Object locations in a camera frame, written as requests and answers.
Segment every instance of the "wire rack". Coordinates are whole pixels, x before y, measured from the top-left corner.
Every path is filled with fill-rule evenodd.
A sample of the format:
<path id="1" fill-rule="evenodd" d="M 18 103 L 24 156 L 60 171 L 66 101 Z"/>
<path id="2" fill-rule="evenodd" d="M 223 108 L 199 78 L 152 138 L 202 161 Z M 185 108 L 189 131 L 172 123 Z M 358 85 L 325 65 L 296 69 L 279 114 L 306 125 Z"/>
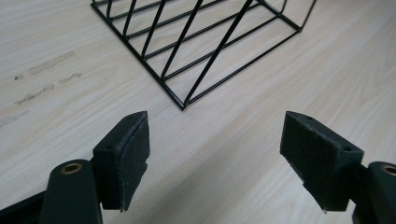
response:
<path id="1" fill-rule="evenodd" d="M 204 0 L 162 0 L 153 3 L 147 3 L 147 1 L 142 1 L 145 5 L 140 7 L 137 6 L 138 4 L 140 4 L 140 2 L 136 3 L 136 0 L 124 1 L 123 4 L 120 4 L 120 2 L 122 2 L 122 0 L 92 0 L 91 6 L 104 20 L 104 22 L 110 27 L 110 29 L 119 37 L 119 39 L 128 48 L 128 50 L 132 52 L 136 59 L 141 62 L 146 70 L 158 82 L 158 84 L 161 85 L 161 87 L 173 99 L 176 105 L 181 110 L 184 110 L 188 105 L 195 103 L 196 101 L 219 87 L 221 84 L 225 83 L 235 75 L 241 73 L 243 70 L 257 62 L 260 58 L 264 57 L 274 49 L 278 48 L 279 46 L 290 40 L 295 35 L 299 34 L 304 29 L 305 24 L 317 0 L 312 0 L 312 2 L 309 1 L 307 12 L 302 16 L 303 22 L 301 25 L 296 24 L 296 22 L 294 22 L 285 15 L 284 12 L 287 8 L 288 0 L 281 1 L 280 7 L 278 8 L 270 5 L 268 1 L 246 0 L 233 1 L 234 3 L 237 2 L 241 5 L 239 11 L 232 12 L 231 14 L 229 13 L 227 16 L 220 18 L 218 21 L 211 22 L 210 24 L 202 25 L 202 23 L 200 23 L 198 25 L 200 28 L 194 29 L 194 31 L 191 30 L 191 26 L 194 24 L 194 21 L 200 16 L 200 14 L 205 13 L 202 17 L 211 18 L 210 14 L 208 14 L 208 10 L 210 8 L 212 8 L 212 10 L 209 11 L 209 13 L 211 12 L 221 14 L 220 12 L 226 10 L 224 4 L 230 1 L 213 0 L 209 2 L 204 2 Z M 175 4 L 186 4 L 187 2 L 190 2 L 191 4 L 191 9 L 188 11 L 182 11 L 179 13 L 177 10 L 171 9 L 171 7 L 175 8 Z M 170 9 L 166 13 L 165 9 L 168 6 L 171 7 L 169 7 Z M 258 25 L 246 30 L 244 33 L 237 36 L 233 35 L 241 20 L 248 13 L 250 13 L 250 11 L 257 10 L 258 8 L 265 10 L 264 12 L 261 12 L 261 14 L 266 13 L 267 15 L 271 16 L 267 19 L 259 19 L 258 21 L 260 23 Z M 264 28 L 269 29 L 268 27 L 277 22 L 282 22 L 283 24 L 286 24 L 288 26 L 288 29 L 292 30 L 292 32 L 290 32 L 286 36 L 282 36 L 280 40 L 276 41 L 263 52 L 256 54 L 253 57 L 250 57 L 247 62 L 244 61 L 244 64 L 240 65 L 237 69 L 234 69 L 229 74 L 226 74 L 217 79 L 211 78 L 209 80 L 213 79 L 212 83 L 203 85 L 205 86 L 204 88 L 199 88 L 204 78 L 208 79 L 207 77 L 212 75 L 209 70 L 211 69 L 213 64 L 219 60 L 219 56 L 223 51 L 235 45 L 242 44 L 242 40 L 244 38 L 248 38 L 248 36 L 252 35 L 253 33 L 259 32 Z M 140 28 L 144 23 L 148 23 L 148 25 L 146 27 Z M 166 28 L 172 25 L 178 26 L 180 29 L 182 27 L 181 30 L 178 29 L 177 38 L 174 42 L 167 43 L 164 46 L 160 46 L 158 48 L 157 45 L 161 41 L 153 41 L 154 33 L 158 33 L 159 30 L 166 31 Z M 173 68 L 173 71 L 172 69 L 170 69 L 173 63 L 177 61 L 177 55 L 181 54 L 179 58 L 183 58 L 186 57 L 186 54 L 191 54 L 192 52 L 194 52 L 194 50 L 187 51 L 187 53 L 186 51 L 181 52 L 183 49 L 183 45 L 186 45 L 194 39 L 199 40 L 200 38 L 202 38 L 202 36 L 219 30 L 220 27 L 225 27 L 228 29 L 222 29 L 223 33 L 221 33 L 220 35 L 219 33 L 216 34 L 216 36 L 219 36 L 219 41 L 216 44 L 210 45 L 207 44 L 210 41 L 200 41 L 200 49 L 206 49 L 207 44 L 210 45 L 209 47 L 207 47 L 208 49 L 210 49 L 210 51 L 199 55 L 199 57 L 195 58 L 190 62 L 183 61 L 183 64 L 179 65 L 177 68 Z M 138 49 L 134 45 L 135 39 L 140 39 L 140 49 Z M 162 39 L 171 38 L 168 38 L 167 35 L 164 35 Z M 151 49 L 152 45 L 156 45 L 157 48 L 155 50 L 149 50 Z M 161 55 L 163 58 L 162 66 L 159 67 L 159 63 L 155 62 L 155 65 L 152 65 L 151 61 L 154 61 L 154 59 L 158 58 Z M 201 69 L 199 69 L 199 72 L 191 71 L 196 66 L 200 66 Z M 188 85 L 186 81 L 183 81 L 183 78 L 180 78 L 185 76 L 188 77 L 188 80 L 193 80 L 193 82 L 191 82 L 191 85 Z M 176 89 L 179 88 L 179 86 L 188 86 L 188 88 L 186 89 L 186 91 L 184 91 L 183 94 L 180 94 L 176 93 L 172 86 L 176 86 Z"/>

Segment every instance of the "wood grain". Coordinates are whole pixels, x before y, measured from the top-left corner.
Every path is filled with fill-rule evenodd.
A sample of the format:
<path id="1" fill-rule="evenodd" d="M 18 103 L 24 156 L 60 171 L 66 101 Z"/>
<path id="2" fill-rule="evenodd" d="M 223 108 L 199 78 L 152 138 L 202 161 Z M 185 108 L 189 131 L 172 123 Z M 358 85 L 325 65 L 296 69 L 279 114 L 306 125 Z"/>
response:
<path id="1" fill-rule="evenodd" d="M 295 2 L 288 13 L 298 19 Z M 0 2 L 0 209 L 44 190 L 56 165 L 89 159 L 140 110 L 149 116 L 148 171 L 130 210 L 104 211 L 105 223 L 352 223 L 353 203 L 325 215 L 280 156 L 287 110 L 363 149 L 364 165 L 396 163 L 396 1 L 318 1 L 301 34 L 184 112 L 89 3 Z M 213 74 L 237 68 L 262 35 L 222 55 Z M 163 30 L 154 47 L 177 36 Z M 191 42 L 175 66 L 203 42 Z M 183 93 L 189 78 L 172 84 Z"/>

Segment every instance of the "black metal wire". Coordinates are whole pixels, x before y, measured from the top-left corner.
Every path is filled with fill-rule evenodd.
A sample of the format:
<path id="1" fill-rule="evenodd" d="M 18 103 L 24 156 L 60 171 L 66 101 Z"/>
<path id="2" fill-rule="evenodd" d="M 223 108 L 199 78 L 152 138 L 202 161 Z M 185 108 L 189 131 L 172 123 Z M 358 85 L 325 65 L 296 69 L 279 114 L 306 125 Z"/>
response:
<path id="1" fill-rule="evenodd" d="M 199 30 L 191 35 L 187 35 L 187 32 L 189 31 L 191 24 L 193 23 L 194 18 L 196 17 L 196 15 L 209 7 L 214 7 L 217 4 L 224 2 L 226 0 L 214 0 L 212 2 L 206 3 L 204 5 L 202 5 L 203 0 L 198 0 L 197 3 L 195 4 L 195 7 L 193 8 L 193 10 L 189 10 L 187 12 L 181 13 L 173 18 L 170 18 L 168 20 L 165 21 L 161 21 L 160 17 L 163 13 L 163 9 L 165 7 L 166 3 L 170 3 L 170 2 L 174 2 L 176 0 L 162 0 L 162 1 L 157 1 L 151 4 L 147 4 L 145 6 L 142 6 L 140 8 L 135 8 L 135 4 L 136 4 L 136 0 L 132 0 L 129 11 L 125 12 L 125 13 L 121 13 L 120 15 L 116 15 L 114 17 L 111 17 L 111 7 L 113 2 L 116 1 L 120 1 L 120 0 L 104 0 L 104 1 L 95 1 L 92 0 L 91 6 L 94 9 L 94 11 L 105 21 L 105 23 L 109 26 L 109 28 L 119 37 L 119 39 L 124 43 L 124 45 L 132 52 L 132 54 L 136 57 L 136 59 L 139 60 L 139 62 L 142 63 L 142 65 L 147 69 L 147 71 L 153 76 L 153 78 L 160 84 L 160 86 L 163 87 L 163 89 L 165 90 L 165 92 L 167 92 L 167 94 L 171 97 L 171 99 L 176 103 L 176 105 L 181 109 L 184 110 L 188 105 L 195 103 L 196 101 L 198 101 L 199 99 L 201 99 L 202 97 L 204 97 L 205 95 L 209 94 L 210 92 L 212 92 L 214 89 L 216 89 L 218 86 L 220 86 L 221 84 L 225 83 L 226 81 L 228 81 L 229 79 L 231 79 L 232 77 L 236 76 L 237 74 L 239 74 L 240 72 L 242 72 L 243 70 L 245 70 L 246 68 L 248 68 L 249 66 L 251 66 L 252 64 L 254 64 L 255 62 L 257 62 L 259 59 L 261 59 L 262 57 L 264 57 L 265 55 L 267 55 L 269 52 L 271 52 L 272 50 L 278 48 L 279 46 L 281 46 L 282 44 L 284 44 L 285 42 L 287 42 L 288 40 L 290 40 L 292 37 L 294 37 L 295 35 L 297 35 L 298 33 L 300 33 L 305 25 L 306 22 L 308 20 L 308 18 L 311 15 L 311 12 L 315 6 L 315 3 L 317 2 L 317 0 L 312 0 L 312 5 L 310 6 L 307 15 L 304 18 L 304 22 L 301 26 L 297 25 L 294 21 L 290 20 L 287 16 L 285 16 L 283 14 L 287 2 L 288 0 L 284 0 L 282 8 L 279 10 L 277 10 L 276 8 L 272 7 L 270 4 L 268 4 L 267 2 L 265 2 L 264 0 L 256 0 L 258 3 L 254 4 L 253 6 L 250 6 L 253 2 L 253 0 L 247 0 L 246 3 L 243 5 L 243 7 L 241 8 L 241 10 L 238 13 L 235 13 L 225 19 L 222 19 L 221 21 L 217 21 L 209 26 L 206 26 L 204 29 Z M 106 6 L 106 13 L 104 14 L 99 7 L 103 7 Z M 263 6 L 266 9 L 268 9 L 270 12 L 272 12 L 275 16 L 268 20 L 268 21 L 264 21 L 262 24 L 254 27 L 253 29 L 245 32 L 244 34 L 236 37 L 235 39 L 229 41 L 230 36 L 232 35 L 234 29 L 237 27 L 238 23 L 242 20 L 242 18 L 244 17 L 244 15 L 249 12 L 251 9 L 256 8 L 258 6 Z M 149 9 L 154 9 L 155 7 L 158 7 L 157 9 L 157 13 L 156 16 L 153 20 L 153 23 L 150 27 L 145 28 L 143 30 L 137 31 L 135 33 L 132 34 L 127 34 L 128 33 L 128 28 L 131 22 L 131 19 L 133 17 L 133 15 L 135 13 L 138 12 L 143 12 Z M 122 32 L 120 32 L 113 24 L 114 21 L 116 20 L 120 20 L 122 18 L 125 18 L 125 23 L 122 29 Z M 154 32 L 157 29 L 160 29 L 166 25 L 172 24 L 174 22 L 180 21 L 186 17 L 189 17 L 177 42 L 174 42 L 172 44 L 169 44 L 165 47 L 162 47 L 160 49 L 157 49 L 151 53 L 147 54 L 147 50 L 149 48 L 149 43 L 150 40 L 154 34 Z M 202 80 L 205 78 L 205 76 L 207 75 L 208 71 L 210 70 L 210 67 L 212 66 L 212 64 L 215 62 L 215 60 L 217 59 L 217 57 L 219 56 L 219 54 L 221 53 L 221 51 L 223 49 L 227 49 L 228 47 L 230 47 L 231 45 L 237 44 L 241 39 L 247 37 L 248 35 L 253 34 L 254 32 L 260 30 L 261 28 L 270 25 L 272 22 L 276 21 L 277 19 L 280 19 L 281 21 L 285 22 L 289 27 L 291 27 L 292 29 L 294 29 L 295 32 L 293 32 L 291 35 L 288 35 L 286 38 L 282 39 L 281 41 L 279 41 L 277 44 L 273 45 L 271 48 L 269 48 L 268 50 L 266 50 L 265 52 L 263 52 L 262 54 L 260 54 L 259 56 L 255 57 L 254 59 L 252 59 L 250 62 L 246 63 L 245 65 L 243 65 L 242 67 L 236 69 L 234 72 L 232 72 L 230 75 L 224 77 L 223 79 L 221 79 L 220 81 L 214 83 L 213 85 L 211 85 L 209 88 L 207 88 L 206 90 L 196 94 L 195 96 L 193 96 L 196 92 L 196 90 L 198 89 L 199 85 L 201 84 Z M 178 49 L 180 48 L 180 46 L 189 41 L 192 40 L 196 37 L 199 37 L 200 35 L 203 35 L 213 29 L 215 29 L 216 27 L 219 27 L 229 21 L 232 21 L 233 23 L 231 24 L 230 28 L 228 29 L 228 31 L 226 32 L 226 34 L 224 35 L 224 37 L 221 39 L 219 45 L 217 46 L 217 48 L 209 53 L 207 53 L 206 55 L 202 56 L 201 58 L 188 63 L 184 66 L 182 66 L 181 68 L 177 69 L 175 72 L 166 75 L 167 71 L 169 70 L 169 67 L 172 63 L 172 61 L 174 60 Z M 141 36 L 141 35 L 145 35 L 148 34 L 148 37 L 146 39 L 145 45 L 142 49 L 142 52 L 139 53 L 130 43 L 130 39 Z M 162 72 L 160 74 L 157 74 L 152 67 L 148 64 L 148 59 L 153 58 L 157 55 L 160 55 L 170 49 L 172 50 L 172 53 L 170 55 L 170 57 L 168 58 L 165 67 L 163 68 Z M 171 88 L 166 84 L 166 81 L 171 79 L 172 77 L 176 77 L 180 74 L 182 74 L 183 72 L 187 71 L 188 69 L 194 67 L 195 65 L 202 63 L 204 61 L 208 60 L 208 62 L 206 63 L 204 70 L 202 71 L 202 73 L 200 74 L 200 76 L 198 76 L 197 80 L 194 82 L 192 88 L 190 89 L 190 91 L 187 94 L 187 97 L 184 100 L 180 100 L 178 98 L 178 96 L 171 90 Z"/>

